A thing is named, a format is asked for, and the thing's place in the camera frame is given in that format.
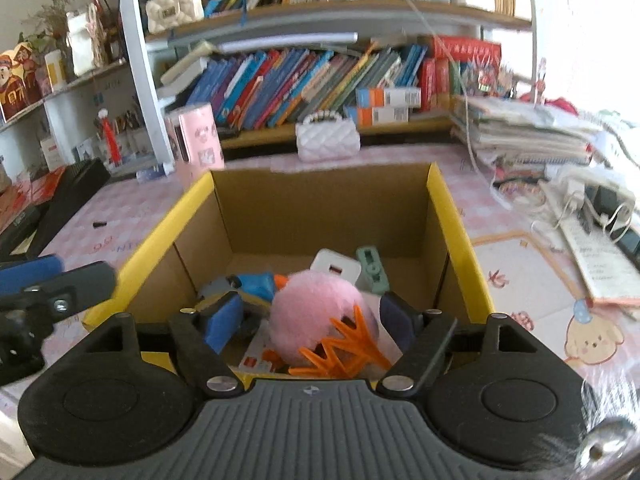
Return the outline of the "green small device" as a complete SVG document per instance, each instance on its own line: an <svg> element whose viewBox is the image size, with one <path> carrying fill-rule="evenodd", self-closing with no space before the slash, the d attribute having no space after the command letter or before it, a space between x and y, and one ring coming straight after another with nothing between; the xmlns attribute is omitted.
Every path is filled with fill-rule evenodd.
<svg viewBox="0 0 640 480"><path fill-rule="evenodd" d="M390 281L376 247L358 247L356 249L356 257L361 266L358 287L375 295L383 295L388 292L390 290Z"/></svg>

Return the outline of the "upper orange white carton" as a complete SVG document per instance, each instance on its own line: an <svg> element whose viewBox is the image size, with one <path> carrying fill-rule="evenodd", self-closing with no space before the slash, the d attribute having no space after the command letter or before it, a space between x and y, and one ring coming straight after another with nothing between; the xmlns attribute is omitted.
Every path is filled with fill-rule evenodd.
<svg viewBox="0 0 640 480"><path fill-rule="evenodd" d="M362 88L356 91L357 106L420 108L422 93L416 87Z"/></svg>

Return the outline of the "blue toy in box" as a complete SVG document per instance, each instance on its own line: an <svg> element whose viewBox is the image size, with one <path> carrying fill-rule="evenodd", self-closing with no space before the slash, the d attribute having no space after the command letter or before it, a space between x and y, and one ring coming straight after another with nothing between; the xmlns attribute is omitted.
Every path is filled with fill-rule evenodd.
<svg viewBox="0 0 640 480"><path fill-rule="evenodd" d="M230 274L220 276L205 284L198 292L198 298L238 292L246 301L269 309L278 291L272 273Z"/></svg>

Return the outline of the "red thick books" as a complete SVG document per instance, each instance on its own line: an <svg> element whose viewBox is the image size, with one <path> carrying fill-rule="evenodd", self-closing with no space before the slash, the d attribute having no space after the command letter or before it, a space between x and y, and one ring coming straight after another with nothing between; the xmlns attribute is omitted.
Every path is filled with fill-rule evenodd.
<svg viewBox="0 0 640 480"><path fill-rule="evenodd" d="M451 110L455 96L496 94L502 47L463 36L422 36L426 47L419 65L421 110Z"/></svg>

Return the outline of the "cream quilted pearl handbag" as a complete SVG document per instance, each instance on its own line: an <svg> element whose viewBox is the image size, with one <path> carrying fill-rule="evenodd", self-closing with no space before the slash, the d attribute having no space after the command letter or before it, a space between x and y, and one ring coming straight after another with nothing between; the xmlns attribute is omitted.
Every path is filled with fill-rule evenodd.
<svg viewBox="0 0 640 480"><path fill-rule="evenodd" d="M145 5L148 31L152 35L204 18L202 0L149 0Z"/></svg>

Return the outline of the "white quilted handbag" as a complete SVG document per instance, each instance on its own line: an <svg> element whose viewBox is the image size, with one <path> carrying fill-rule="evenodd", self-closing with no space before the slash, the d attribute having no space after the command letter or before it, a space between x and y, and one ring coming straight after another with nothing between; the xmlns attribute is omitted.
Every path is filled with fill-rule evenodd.
<svg viewBox="0 0 640 480"><path fill-rule="evenodd" d="M303 162L351 158L360 152L356 124L332 110L320 110L295 125L297 155Z"/></svg>

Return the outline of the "orange white carton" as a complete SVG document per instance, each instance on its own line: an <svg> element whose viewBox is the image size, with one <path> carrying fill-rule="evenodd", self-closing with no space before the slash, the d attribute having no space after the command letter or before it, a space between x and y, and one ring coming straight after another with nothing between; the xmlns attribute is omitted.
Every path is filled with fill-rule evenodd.
<svg viewBox="0 0 640 480"><path fill-rule="evenodd" d="M357 127L372 127L377 125L405 124L409 121L409 110L405 107L377 106L344 108L346 116Z"/></svg>
<svg viewBox="0 0 640 480"><path fill-rule="evenodd" d="M416 87L362 88L356 91L357 106L420 108L422 93Z"/></svg>

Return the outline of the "pink plush chick toy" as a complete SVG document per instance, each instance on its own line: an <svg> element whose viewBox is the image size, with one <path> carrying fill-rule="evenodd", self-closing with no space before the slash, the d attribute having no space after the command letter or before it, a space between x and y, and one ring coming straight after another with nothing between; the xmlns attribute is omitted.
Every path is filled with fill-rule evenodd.
<svg viewBox="0 0 640 480"><path fill-rule="evenodd" d="M367 367L389 370L380 328L355 285L335 274L300 271L274 278L268 318L272 370L296 377L352 379Z"/></svg>

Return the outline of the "black smartphone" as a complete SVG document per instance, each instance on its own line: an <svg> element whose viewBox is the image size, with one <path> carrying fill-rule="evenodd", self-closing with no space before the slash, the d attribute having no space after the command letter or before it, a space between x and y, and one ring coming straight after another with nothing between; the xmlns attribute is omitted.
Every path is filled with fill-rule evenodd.
<svg viewBox="0 0 640 480"><path fill-rule="evenodd" d="M636 267L639 267L639 231L632 226L632 203L603 185L587 185L585 205L597 229Z"/></svg>

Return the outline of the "pink cylindrical container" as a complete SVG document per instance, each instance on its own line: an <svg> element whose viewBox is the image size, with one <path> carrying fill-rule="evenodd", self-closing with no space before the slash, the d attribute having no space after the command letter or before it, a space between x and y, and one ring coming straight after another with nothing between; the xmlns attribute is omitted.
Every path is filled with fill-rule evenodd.
<svg viewBox="0 0 640 480"><path fill-rule="evenodd" d="M206 171L224 169L224 155L209 103L177 108L165 116L165 125L177 168L191 179Z"/></svg>

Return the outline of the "red white figurine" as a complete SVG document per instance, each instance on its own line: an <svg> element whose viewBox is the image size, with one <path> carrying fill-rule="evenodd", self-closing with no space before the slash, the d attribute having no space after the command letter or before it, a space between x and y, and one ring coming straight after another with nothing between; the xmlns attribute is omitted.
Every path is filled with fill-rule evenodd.
<svg viewBox="0 0 640 480"><path fill-rule="evenodd" d="M111 126L110 121L108 120L108 111L106 108L101 108L99 110L98 118L108 152L110 153L111 161L115 166L119 166L122 163L122 154L120 154L119 151L114 129Z"/></svg>

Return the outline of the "white charger cube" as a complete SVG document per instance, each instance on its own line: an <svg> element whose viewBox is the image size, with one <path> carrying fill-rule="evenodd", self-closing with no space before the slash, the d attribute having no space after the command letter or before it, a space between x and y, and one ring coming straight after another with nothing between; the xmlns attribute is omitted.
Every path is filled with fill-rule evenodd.
<svg viewBox="0 0 640 480"><path fill-rule="evenodd" d="M358 260L328 248L322 248L316 253L309 269L338 276L354 286L358 285L362 273Z"/></svg>

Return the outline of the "yellow cardboard box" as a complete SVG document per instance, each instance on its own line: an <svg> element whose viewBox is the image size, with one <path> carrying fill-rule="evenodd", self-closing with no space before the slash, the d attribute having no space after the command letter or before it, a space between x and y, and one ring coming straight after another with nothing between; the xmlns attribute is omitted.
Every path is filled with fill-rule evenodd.
<svg viewBox="0 0 640 480"><path fill-rule="evenodd" d="M139 322L163 322L219 275L265 262L295 268L322 248L346 255L369 244L392 267L402 298L439 310L397 374L431 365L469 382L496 368L488 286L435 165L206 174L122 267L112 301L86 320L99 328L128 311Z"/></svg>

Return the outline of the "white bookshelf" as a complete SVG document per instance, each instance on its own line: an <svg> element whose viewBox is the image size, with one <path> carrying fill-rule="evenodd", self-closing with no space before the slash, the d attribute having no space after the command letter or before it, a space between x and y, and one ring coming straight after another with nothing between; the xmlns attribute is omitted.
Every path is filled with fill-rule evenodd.
<svg viewBox="0 0 640 480"><path fill-rule="evenodd" d="M128 52L129 67L137 90L146 131L158 162L172 162L163 110L167 101L157 97L154 76L162 54L185 48L200 40L217 46L256 38L277 40L296 35L356 32L361 38L406 34L486 32L491 29L534 32L535 20L514 18L453 3L419 0L313 1L285 6L264 6L223 13L213 18L146 36L139 0L118 0Z"/></svg>

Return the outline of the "white staples box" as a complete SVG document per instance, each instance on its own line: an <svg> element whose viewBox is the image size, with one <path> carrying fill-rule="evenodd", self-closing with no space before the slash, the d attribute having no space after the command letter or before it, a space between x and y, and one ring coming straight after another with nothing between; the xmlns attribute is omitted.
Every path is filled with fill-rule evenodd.
<svg viewBox="0 0 640 480"><path fill-rule="evenodd" d="M273 349L267 321L260 324L256 334L247 346L240 361L239 370L254 374L277 374L288 371L288 364Z"/></svg>

